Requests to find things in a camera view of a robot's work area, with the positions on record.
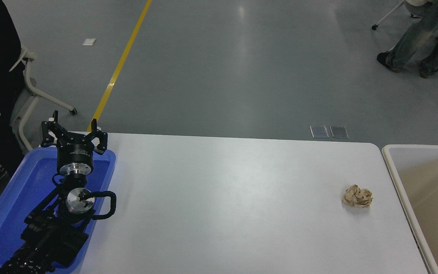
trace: white bin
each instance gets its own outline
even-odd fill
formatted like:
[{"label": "white bin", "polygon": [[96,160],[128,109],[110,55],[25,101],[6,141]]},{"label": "white bin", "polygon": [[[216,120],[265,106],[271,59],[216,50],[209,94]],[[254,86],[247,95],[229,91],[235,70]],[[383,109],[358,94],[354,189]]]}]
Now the white bin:
[{"label": "white bin", "polygon": [[431,274],[438,274],[438,146],[382,150],[408,222]]}]

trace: blue tray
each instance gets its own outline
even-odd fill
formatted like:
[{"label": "blue tray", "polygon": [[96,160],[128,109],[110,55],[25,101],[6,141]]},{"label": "blue tray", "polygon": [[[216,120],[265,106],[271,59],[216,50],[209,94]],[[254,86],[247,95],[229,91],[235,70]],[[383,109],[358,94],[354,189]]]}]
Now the blue tray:
[{"label": "blue tray", "polygon": [[[0,267],[24,243],[19,237],[26,224],[26,216],[35,206],[54,189],[52,176],[56,173],[57,149],[36,148],[28,153],[18,170],[8,183],[0,197]],[[90,191],[104,191],[108,189],[111,176],[114,172],[116,155],[106,151],[103,155],[94,153],[94,171],[87,176],[86,188]],[[104,198],[96,199],[94,208],[99,213]],[[92,235],[95,225],[91,220],[85,233]],[[54,273],[70,273],[84,258],[89,240],[78,253],[75,261],[68,267],[54,263]]]}]

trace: plastic container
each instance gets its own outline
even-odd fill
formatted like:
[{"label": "plastic container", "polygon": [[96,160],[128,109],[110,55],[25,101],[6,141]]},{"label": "plastic container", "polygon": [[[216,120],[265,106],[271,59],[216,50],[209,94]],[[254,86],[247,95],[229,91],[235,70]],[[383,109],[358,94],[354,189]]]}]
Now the plastic container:
[{"label": "plastic container", "polygon": [[[20,235],[26,228],[26,216],[54,189],[52,176],[56,173],[56,148],[36,148],[28,153],[0,197],[0,267],[24,243]],[[94,171],[87,176],[86,188],[90,191],[108,189],[113,175],[116,156],[106,151],[94,154]],[[94,208],[99,212],[104,198],[96,199]],[[96,221],[92,220],[85,233],[92,236]],[[78,253],[75,261],[65,268],[54,264],[56,274],[70,273],[82,261],[90,238]]]},{"label": "plastic container", "polygon": [[438,274],[438,146],[388,145],[382,153],[427,269]]}]

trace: white table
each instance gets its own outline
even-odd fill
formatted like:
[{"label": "white table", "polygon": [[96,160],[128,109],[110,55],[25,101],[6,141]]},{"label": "white table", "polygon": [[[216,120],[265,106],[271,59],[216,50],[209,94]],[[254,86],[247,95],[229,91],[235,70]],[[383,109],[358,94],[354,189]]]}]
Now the white table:
[{"label": "white table", "polygon": [[[108,147],[116,214],[76,272],[426,273],[375,145],[109,134]],[[370,208],[341,203],[353,184]]]}]

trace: jeans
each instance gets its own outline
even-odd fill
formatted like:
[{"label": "jeans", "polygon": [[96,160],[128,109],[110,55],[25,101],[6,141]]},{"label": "jeans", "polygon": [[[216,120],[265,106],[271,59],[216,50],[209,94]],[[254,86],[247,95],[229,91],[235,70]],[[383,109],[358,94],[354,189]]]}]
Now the jeans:
[{"label": "jeans", "polygon": [[[386,57],[386,64],[401,69],[407,61],[438,30],[438,0],[424,14],[424,17],[405,32],[397,45]],[[421,62],[421,72],[432,75],[438,71],[438,43],[432,53]]]}]

